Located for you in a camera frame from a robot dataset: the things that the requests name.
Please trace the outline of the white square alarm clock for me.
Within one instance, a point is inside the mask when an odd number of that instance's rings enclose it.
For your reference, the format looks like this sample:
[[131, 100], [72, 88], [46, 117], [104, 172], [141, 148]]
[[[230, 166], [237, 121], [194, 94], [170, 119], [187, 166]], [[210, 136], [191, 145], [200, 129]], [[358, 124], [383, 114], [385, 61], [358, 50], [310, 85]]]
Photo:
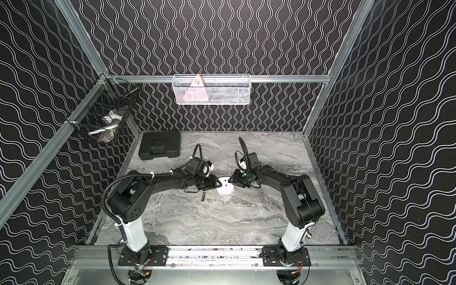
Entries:
[[234, 184], [229, 182], [229, 179], [228, 176], [218, 178], [218, 181], [221, 184], [221, 186], [217, 188], [217, 193], [219, 195], [226, 196], [235, 192]]

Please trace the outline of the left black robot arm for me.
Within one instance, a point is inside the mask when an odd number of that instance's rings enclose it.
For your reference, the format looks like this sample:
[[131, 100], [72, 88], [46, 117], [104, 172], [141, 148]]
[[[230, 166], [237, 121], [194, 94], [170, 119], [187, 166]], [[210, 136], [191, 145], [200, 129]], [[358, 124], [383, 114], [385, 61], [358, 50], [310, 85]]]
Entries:
[[131, 171], [114, 180], [102, 193], [101, 207], [120, 227], [122, 240], [131, 252], [137, 254], [148, 248], [142, 214], [150, 197], [168, 190], [195, 187], [199, 191], [222, 186], [216, 175], [198, 175], [182, 169], [166, 173], [139, 173]]

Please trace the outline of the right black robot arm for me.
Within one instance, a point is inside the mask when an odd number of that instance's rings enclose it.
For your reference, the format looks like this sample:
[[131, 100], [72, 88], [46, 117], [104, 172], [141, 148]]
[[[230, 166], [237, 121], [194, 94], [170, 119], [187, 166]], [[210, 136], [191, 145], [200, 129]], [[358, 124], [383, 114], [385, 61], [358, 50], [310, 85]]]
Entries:
[[228, 183], [242, 188], [266, 185], [280, 192], [289, 222], [279, 239], [275, 259], [287, 265], [297, 261], [304, 252], [305, 235], [325, 214], [324, 204], [311, 178], [288, 175], [267, 165], [253, 171], [237, 169]]

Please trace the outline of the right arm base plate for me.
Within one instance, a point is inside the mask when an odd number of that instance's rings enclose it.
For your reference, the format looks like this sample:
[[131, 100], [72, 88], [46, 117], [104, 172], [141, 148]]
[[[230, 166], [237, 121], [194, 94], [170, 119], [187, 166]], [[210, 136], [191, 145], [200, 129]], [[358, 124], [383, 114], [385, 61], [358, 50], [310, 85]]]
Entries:
[[259, 257], [265, 267], [310, 267], [311, 260], [307, 248], [301, 247], [293, 252], [283, 246], [263, 247]]

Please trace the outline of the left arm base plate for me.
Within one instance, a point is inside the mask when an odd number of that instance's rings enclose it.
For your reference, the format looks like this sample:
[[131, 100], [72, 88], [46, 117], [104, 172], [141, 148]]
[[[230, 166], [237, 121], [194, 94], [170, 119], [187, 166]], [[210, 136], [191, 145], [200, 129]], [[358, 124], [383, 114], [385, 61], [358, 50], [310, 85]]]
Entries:
[[169, 248], [164, 245], [146, 245], [138, 252], [124, 246], [118, 260], [119, 266], [132, 267], [136, 265], [159, 266], [166, 265]]

